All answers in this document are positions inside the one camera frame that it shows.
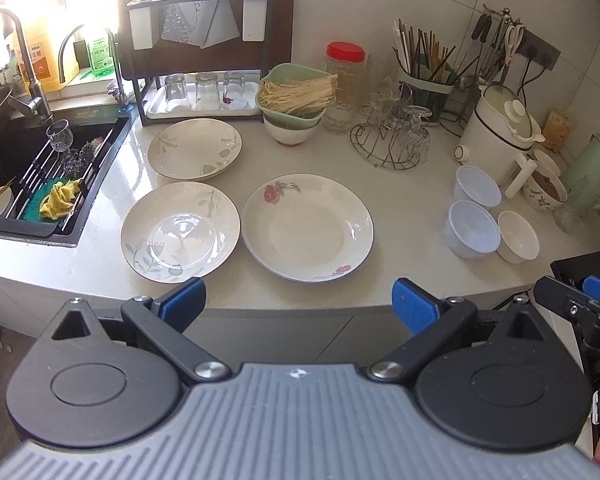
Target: yellow cloth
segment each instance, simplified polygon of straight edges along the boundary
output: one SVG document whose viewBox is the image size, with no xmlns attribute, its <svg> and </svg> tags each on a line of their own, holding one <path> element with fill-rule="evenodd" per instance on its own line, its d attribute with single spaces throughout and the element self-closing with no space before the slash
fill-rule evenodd
<svg viewBox="0 0 600 480">
<path fill-rule="evenodd" d="M 80 180 L 71 180 L 66 184 L 56 182 L 51 192 L 40 203 L 40 216 L 51 220 L 64 218 L 74 206 L 73 200 L 80 191 Z"/>
</svg>

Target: floor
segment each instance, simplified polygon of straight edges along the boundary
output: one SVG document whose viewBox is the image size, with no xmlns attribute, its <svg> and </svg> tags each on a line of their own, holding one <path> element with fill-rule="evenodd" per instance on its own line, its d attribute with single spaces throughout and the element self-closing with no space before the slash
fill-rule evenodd
<svg viewBox="0 0 600 480">
<path fill-rule="evenodd" d="M 20 443 L 9 420 L 9 415 L 7 415 L 4 393 L 11 374 L 27 354 L 35 339 L 6 328 L 0 330 L 0 341 L 2 342 L 2 350 L 0 350 L 0 460 L 2 460 Z"/>
</svg>

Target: red lid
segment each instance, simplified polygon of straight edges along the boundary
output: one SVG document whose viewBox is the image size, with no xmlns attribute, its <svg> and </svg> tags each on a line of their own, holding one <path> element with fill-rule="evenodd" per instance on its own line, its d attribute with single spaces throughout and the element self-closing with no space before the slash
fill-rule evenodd
<svg viewBox="0 0 600 480">
<path fill-rule="evenodd" d="M 332 41 L 327 45 L 327 56 L 338 61 L 361 63 L 365 60 L 365 49 L 345 41 Z"/>
</svg>

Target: pink rose design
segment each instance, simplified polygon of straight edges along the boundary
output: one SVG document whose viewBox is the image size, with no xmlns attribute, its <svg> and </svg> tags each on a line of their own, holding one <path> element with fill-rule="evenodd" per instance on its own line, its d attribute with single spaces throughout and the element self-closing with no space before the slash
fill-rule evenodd
<svg viewBox="0 0 600 480">
<path fill-rule="evenodd" d="M 278 200 L 280 200 L 280 195 L 276 191 L 276 188 L 269 184 L 264 189 L 264 200 L 265 202 L 269 202 L 270 204 L 277 204 Z"/>
</svg>

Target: white tray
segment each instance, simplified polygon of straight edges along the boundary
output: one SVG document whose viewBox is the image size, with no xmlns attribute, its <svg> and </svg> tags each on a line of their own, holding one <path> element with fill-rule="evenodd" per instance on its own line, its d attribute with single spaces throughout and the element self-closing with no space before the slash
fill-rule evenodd
<svg viewBox="0 0 600 480">
<path fill-rule="evenodd" d="M 189 102 L 196 102 L 196 84 L 186 83 L 187 95 Z M 224 82 L 218 82 L 220 99 L 222 99 L 222 90 Z M 176 110 L 174 112 L 167 111 L 167 101 L 164 98 L 164 85 L 155 93 L 154 98 L 146 111 L 146 116 L 149 119 L 160 119 L 168 117 L 231 117 L 231 116 L 248 116 L 257 115 L 260 109 L 256 106 L 256 94 L 260 85 L 253 81 L 244 82 L 244 93 L 247 99 L 247 107 L 241 110 L 227 110 L 220 108 L 219 110 L 196 110 L 195 106 L 191 110 Z"/>
</svg>

